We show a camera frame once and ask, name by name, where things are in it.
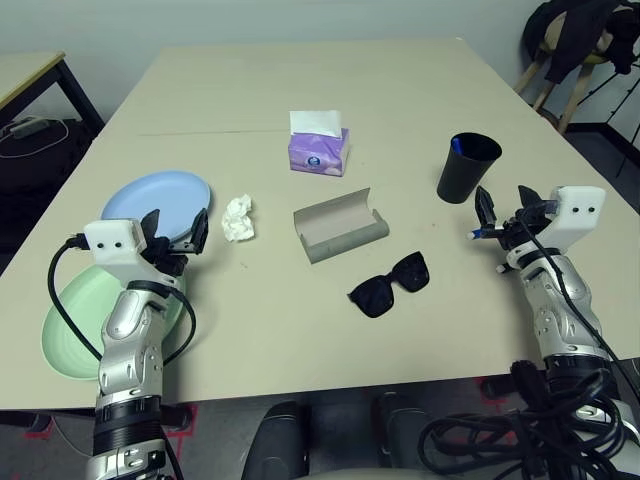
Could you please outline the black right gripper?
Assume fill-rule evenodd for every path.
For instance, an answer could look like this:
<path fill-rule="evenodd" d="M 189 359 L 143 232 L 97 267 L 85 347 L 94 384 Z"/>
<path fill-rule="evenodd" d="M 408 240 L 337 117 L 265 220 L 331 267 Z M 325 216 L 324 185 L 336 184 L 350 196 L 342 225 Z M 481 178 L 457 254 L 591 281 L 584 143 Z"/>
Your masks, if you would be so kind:
<path fill-rule="evenodd" d="M 532 235 L 537 235 L 551 223 L 546 215 L 556 213 L 555 200 L 544 200 L 525 185 L 519 185 L 518 192 L 522 208 L 505 221 L 501 229 L 496 230 L 502 248 L 516 248 L 528 242 Z M 494 202 L 482 186 L 476 187 L 474 205 L 480 227 L 494 229 L 497 221 Z"/>

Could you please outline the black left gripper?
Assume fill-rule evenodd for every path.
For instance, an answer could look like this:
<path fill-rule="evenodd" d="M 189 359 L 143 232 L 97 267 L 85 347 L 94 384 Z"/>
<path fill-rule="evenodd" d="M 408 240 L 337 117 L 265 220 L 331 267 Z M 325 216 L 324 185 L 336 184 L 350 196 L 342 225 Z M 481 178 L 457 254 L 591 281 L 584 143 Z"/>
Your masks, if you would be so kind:
<path fill-rule="evenodd" d="M 172 277 L 183 275 L 188 263 L 187 255 L 199 255 L 204 250 L 209 232 L 208 211 L 201 209 L 195 216 L 185 238 L 171 242 L 167 237 L 157 237 L 160 210 L 147 213 L 140 222 L 146 247 L 142 257 L 158 271 Z"/>

